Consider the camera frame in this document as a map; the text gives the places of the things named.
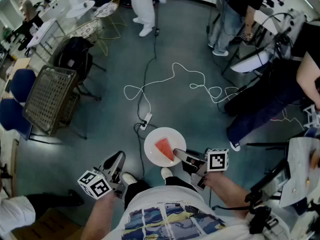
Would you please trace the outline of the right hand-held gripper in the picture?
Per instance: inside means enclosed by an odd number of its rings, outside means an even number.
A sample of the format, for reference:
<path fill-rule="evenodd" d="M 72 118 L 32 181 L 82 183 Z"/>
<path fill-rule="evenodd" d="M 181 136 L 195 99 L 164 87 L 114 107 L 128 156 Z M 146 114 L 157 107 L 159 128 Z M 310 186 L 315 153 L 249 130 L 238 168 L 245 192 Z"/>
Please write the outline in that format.
<path fill-rule="evenodd" d="M 182 161 L 182 168 L 190 175 L 191 184 L 205 189 L 205 176 L 209 172 L 224 172 L 229 167 L 228 149 L 207 148 L 204 153 L 175 148 L 173 154 Z"/>

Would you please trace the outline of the person's left white shoe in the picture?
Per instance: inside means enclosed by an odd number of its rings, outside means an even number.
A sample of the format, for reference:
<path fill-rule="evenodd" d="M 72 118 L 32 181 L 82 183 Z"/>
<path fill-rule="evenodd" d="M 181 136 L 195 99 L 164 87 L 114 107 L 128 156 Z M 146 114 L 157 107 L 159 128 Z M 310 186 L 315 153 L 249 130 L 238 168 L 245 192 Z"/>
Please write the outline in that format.
<path fill-rule="evenodd" d="M 122 179 L 123 179 L 123 182 L 125 184 L 127 184 L 128 186 L 138 182 L 137 179 L 132 174 L 130 174 L 128 172 L 124 172 L 122 174 Z"/>

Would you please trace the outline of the white power strip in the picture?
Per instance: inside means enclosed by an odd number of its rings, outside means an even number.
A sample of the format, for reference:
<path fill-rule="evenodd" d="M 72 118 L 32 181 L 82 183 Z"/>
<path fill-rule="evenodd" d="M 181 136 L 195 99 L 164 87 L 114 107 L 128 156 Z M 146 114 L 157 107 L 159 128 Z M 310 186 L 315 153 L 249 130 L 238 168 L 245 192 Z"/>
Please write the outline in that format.
<path fill-rule="evenodd" d="M 145 116 L 145 118 L 142 120 L 142 123 L 140 125 L 140 129 L 142 131 L 145 131 L 147 126 L 149 125 L 149 122 L 151 121 L 151 118 L 152 118 L 152 114 L 150 112 L 148 112 Z"/>

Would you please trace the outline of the white round chair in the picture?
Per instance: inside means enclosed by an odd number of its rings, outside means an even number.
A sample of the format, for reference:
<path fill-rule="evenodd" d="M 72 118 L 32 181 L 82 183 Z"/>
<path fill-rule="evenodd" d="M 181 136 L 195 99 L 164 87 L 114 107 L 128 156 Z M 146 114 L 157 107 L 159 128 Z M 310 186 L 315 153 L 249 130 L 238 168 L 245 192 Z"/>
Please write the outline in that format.
<path fill-rule="evenodd" d="M 237 73 L 249 73 L 264 66 L 269 61 L 269 53 L 265 50 L 243 57 L 230 68 Z"/>

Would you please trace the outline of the white counter table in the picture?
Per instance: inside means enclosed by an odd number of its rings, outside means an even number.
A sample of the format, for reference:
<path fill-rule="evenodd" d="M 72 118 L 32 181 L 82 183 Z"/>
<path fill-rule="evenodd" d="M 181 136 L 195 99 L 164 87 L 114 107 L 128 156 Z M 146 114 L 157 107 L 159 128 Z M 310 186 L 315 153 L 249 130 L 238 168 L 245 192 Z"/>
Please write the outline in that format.
<path fill-rule="evenodd" d="M 39 17 L 43 22 L 47 22 L 51 19 L 58 20 L 66 15 L 69 7 L 69 0 L 52 0 L 49 6 L 39 13 Z"/>

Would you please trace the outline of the red watermelon slice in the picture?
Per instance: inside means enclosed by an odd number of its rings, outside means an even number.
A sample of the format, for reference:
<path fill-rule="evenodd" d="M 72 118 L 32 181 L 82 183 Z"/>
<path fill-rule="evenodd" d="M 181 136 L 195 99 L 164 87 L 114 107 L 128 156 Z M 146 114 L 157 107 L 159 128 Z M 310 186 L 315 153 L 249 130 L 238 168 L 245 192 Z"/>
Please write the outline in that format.
<path fill-rule="evenodd" d="M 174 161 L 174 153 L 167 137 L 159 139 L 154 145 L 166 158 Z"/>

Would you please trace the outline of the person's white printed t-shirt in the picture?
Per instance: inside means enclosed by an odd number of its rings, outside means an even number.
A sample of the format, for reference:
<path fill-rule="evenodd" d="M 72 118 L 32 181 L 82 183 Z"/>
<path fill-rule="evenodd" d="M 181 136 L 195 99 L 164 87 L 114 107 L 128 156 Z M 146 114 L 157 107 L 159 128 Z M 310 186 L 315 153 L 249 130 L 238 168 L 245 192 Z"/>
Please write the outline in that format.
<path fill-rule="evenodd" d="M 249 219 L 217 216 L 194 190 L 157 186 L 137 194 L 118 226 L 102 240 L 289 240 L 281 221 L 250 234 Z"/>

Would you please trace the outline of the marble table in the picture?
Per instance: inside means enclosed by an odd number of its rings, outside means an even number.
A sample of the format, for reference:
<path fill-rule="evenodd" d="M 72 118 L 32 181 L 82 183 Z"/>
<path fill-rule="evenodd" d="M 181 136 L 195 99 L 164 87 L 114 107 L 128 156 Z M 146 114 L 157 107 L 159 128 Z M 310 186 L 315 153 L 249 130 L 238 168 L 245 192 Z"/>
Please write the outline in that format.
<path fill-rule="evenodd" d="M 320 152 L 320 140 L 311 137 L 291 138 L 288 146 L 287 161 L 290 179 L 282 188 L 279 206 L 293 205 L 311 194 L 318 186 L 320 168 L 310 167 L 312 152 Z"/>

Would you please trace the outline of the blue chair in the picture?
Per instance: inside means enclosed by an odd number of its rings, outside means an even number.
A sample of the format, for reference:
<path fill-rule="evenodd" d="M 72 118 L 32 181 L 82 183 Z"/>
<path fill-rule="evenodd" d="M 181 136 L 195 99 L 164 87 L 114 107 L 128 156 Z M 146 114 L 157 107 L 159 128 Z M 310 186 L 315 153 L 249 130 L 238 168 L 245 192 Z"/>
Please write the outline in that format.
<path fill-rule="evenodd" d="M 32 124 L 23 116 L 23 106 L 15 99 L 4 98 L 0 101 L 0 124 L 6 131 L 16 130 L 24 140 L 28 140 Z"/>
<path fill-rule="evenodd" d="M 18 69 L 10 80 L 9 90 L 15 100 L 25 103 L 36 80 L 36 74 L 32 69 Z"/>

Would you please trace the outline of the printed cardboard box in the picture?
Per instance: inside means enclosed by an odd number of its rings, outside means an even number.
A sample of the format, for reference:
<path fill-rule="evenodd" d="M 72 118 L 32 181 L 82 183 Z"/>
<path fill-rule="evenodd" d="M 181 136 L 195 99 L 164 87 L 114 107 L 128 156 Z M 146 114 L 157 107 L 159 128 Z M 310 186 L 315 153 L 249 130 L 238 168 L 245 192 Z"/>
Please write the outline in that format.
<path fill-rule="evenodd" d="M 17 240 L 81 240 L 83 228 L 56 209 L 49 209 L 32 225 L 12 231 Z"/>

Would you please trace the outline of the person's black trousers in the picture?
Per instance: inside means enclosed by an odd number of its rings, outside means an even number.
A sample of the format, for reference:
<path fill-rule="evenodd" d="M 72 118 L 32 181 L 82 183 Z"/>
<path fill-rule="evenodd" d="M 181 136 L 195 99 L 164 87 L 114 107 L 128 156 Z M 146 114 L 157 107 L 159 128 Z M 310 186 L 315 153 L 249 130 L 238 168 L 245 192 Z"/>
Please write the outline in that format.
<path fill-rule="evenodd" d="M 192 191 L 197 192 L 193 186 L 191 186 L 190 184 L 186 183 L 185 181 L 183 181 L 182 179 L 180 179 L 176 176 L 168 178 L 166 180 L 165 185 L 166 186 L 184 187 L 184 188 L 191 189 Z M 142 193 L 143 191 L 149 190 L 150 188 L 151 187 L 144 180 L 137 180 L 137 183 L 128 185 L 128 187 L 126 189 L 125 196 L 124 196 L 124 210 L 127 209 L 130 202 L 132 201 L 132 199 L 136 195 L 138 195 L 139 193 Z"/>

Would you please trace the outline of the person's white shoe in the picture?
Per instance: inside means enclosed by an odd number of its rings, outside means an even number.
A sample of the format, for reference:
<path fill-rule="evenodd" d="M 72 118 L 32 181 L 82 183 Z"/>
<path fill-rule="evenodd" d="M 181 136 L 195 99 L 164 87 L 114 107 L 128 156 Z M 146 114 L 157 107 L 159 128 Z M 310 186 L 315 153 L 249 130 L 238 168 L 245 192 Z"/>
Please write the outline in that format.
<path fill-rule="evenodd" d="M 167 167 L 163 167 L 160 173 L 165 183 L 167 183 L 168 178 L 173 177 L 173 173 Z"/>
<path fill-rule="evenodd" d="M 127 184 L 128 186 L 138 182 L 137 179 L 132 174 L 130 174 L 128 172 L 124 172 L 122 174 L 122 179 L 123 179 L 123 182 L 125 184 Z"/>

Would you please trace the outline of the person's left forearm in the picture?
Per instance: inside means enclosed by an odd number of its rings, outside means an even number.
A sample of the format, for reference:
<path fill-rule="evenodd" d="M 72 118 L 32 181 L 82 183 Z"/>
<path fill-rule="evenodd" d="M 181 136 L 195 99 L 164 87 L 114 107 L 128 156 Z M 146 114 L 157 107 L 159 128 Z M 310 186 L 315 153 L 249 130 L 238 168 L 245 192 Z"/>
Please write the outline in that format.
<path fill-rule="evenodd" d="M 96 200 L 80 240 L 102 240 L 111 231 L 116 195 L 109 192 Z"/>

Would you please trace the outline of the black chair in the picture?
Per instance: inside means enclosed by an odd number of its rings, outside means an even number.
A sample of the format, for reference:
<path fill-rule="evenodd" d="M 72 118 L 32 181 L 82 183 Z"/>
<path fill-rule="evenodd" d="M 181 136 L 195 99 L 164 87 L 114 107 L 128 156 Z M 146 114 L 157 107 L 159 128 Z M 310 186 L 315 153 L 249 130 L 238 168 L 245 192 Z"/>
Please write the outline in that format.
<path fill-rule="evenodd" d="M 107 71 L 102 66 L 93 62 L 93 56 L 89 52 L 93 47 L 94 44 L 83 37 L 64 37 L 50 57 L 49 63 L 58 68 L 75 71 L 78 75 L 76 84 L 78 92 L 83 96 L 100 101 L 101 97 L 92 94 L 84 85 L 84 81 L 89 76 L 92 66 L 103 72 Z"/>

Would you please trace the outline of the black tripod stand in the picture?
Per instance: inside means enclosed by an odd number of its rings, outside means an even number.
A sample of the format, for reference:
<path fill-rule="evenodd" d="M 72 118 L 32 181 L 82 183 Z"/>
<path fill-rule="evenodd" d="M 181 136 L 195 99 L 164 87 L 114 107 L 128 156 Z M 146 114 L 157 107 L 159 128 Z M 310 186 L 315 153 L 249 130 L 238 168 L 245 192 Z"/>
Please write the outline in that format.
<path fill-rule="evenodd" d="M 154 36 L 157 38 L 160 33 L 159 29 L 159 3 L 160 0 L 153 0 L 153 7 L 155 11 L 155 31 L 154 31 Z"/>

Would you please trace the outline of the person's right forearm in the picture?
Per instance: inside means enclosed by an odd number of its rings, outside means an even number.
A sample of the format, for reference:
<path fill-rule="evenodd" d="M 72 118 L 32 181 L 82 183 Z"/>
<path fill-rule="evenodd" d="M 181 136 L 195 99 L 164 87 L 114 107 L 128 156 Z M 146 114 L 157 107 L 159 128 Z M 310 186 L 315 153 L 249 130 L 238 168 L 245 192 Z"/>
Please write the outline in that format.
<path fill-rule="evenodd" d="M 249 194 L 243 187 L 237 185 L 222 172 L 208 172 L 205 175 L 204 184 L 209 187 L 228 208 L 246 207 L 246 196 Z M 221 220 L 227 224 L 249 224 L 246 218 L 248 210 L 233 211 L 233 216 L 223 216 L 217 214 Z"/>

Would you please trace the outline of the white round plate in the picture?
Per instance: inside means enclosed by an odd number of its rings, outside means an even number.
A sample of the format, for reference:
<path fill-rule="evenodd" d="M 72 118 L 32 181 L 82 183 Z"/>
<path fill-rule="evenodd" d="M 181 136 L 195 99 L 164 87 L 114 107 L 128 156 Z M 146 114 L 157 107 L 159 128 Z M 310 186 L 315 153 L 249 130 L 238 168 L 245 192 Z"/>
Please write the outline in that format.
<path fill-rule="evenodd" d="M 160 127 L 152 130 L 144 140 L 144 152 L 146 157 L 156 166 L 159 167 L 173 167 L 181 162 L 178 157 L 174 157 L 171 161 L 164 154 L 162 154 L 156 147 L 156 142 L 160 139 L 167 138 L 171 148 L 187 150 L 187 144 L 184 137 L 175 129 L 170 127 Z"/>

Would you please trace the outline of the patterned chair with yellow frame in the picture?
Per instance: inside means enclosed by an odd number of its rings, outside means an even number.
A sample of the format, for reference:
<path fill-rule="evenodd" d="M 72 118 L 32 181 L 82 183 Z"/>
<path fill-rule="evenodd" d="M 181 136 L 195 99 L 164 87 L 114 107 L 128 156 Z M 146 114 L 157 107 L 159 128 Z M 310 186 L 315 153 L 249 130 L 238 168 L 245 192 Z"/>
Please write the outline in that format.
<path fill-rule="evenodd" d="M 123 27 L 127 27 L 127 23 L 125 22 L 124 18 L 122 17 L 121 13 L 120 13 L 120 2 L 121 0 L 111 0 L 108 3 L 103 4 L 102 6 L 100 6 L 95 12 L 94 12 L 94 16 L 97 19 L 107 19 L 110 21 L 110 24 L 108 24 L 108 26 L 112 26 L 115 30 L 116 36 L 115 37 L 105 37 L 104 36 L 104 32 L 106 30 L 106 28 L 103 26 L 102 27 L 102 31 L 99 34 L 99 38 L 102 40 L 117 40 L 120 39 L 121 33 L 118 30 L 118 26 L 123 26 Z M 120 22 L 114 22 L 112 16 L 116 15 L 119 19 Z"/>
<path fill-rule="evenodd" d="M 109 49 L 105 41 L 101 38 L 103 30 L 104 27 L 102 26 L 100 20 L 94 19 L 78 26 L 74 30 L 71 30 L 66 36 L 68 38 L 82 37 L 92 44 L 97 44 L 104 56 L 107 57 L 109 54 Z"/>

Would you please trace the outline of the person's right white shoe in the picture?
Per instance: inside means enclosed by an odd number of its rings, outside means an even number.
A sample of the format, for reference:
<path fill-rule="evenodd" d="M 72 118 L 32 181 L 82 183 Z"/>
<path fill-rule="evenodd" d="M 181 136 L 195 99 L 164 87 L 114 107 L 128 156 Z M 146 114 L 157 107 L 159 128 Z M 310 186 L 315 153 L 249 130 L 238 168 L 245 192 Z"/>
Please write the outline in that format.
<path fill-rule="evenodd" d="M 167 183 L 168 178 L 173 177 L 173 173 L 167 167 L 163 167 L 160 173 L 165 183 Z"/>

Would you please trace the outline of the white table with red sticker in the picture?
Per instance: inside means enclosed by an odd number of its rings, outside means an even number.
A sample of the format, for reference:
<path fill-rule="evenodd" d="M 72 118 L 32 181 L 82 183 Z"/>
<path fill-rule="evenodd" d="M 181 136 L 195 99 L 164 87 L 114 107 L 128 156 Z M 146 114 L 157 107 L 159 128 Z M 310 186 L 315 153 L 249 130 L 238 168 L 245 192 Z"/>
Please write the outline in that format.
<path fill-rule="evenodd" d="M 27 48 L 33 50 L 35 54 L 42 60 L 44 57 L 40 56 L 37 48 L 41 47 L 46 56 L 52 56 L 60 41 L 66 35 L 65 31 L 59 24 L 56 18 L 50 19 L 42 24 L 42 26 L 33 35 L 33 38 L 27 44 Z"/>

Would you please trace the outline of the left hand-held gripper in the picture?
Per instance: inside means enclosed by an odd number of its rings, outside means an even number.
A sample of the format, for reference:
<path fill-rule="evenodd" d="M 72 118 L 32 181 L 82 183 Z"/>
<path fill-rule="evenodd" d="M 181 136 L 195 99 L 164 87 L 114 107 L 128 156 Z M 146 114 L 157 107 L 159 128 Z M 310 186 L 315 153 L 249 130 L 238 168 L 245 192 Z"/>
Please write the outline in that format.
<path fill-rule="evenodd" d="M 77 183 L 87 195 L 96 200 L 101 199 L 110 192 L 122 199 L 126 187 L 120 179 L 120 173 L 125 161 L 126 154 L 120 150 L 106 159 L 99 167 L 87 170 L 77 180 Z"/>

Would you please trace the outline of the round white table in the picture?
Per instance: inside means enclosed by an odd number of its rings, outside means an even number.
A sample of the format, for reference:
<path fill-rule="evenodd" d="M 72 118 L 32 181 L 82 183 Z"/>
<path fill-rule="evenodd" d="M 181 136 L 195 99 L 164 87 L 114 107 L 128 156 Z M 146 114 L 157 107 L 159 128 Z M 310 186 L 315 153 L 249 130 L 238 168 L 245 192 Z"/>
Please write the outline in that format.
<path fill-rule="evenodd" d="M 86 0 L 82 3 L 73 5 L 72 8 L 67 12 L 66 18 L 71 19 L 71 18 L 76 18 L 80 17 L 83 14 L 87 13 L 92 7 L 95 5 L 94 0 Z"/>

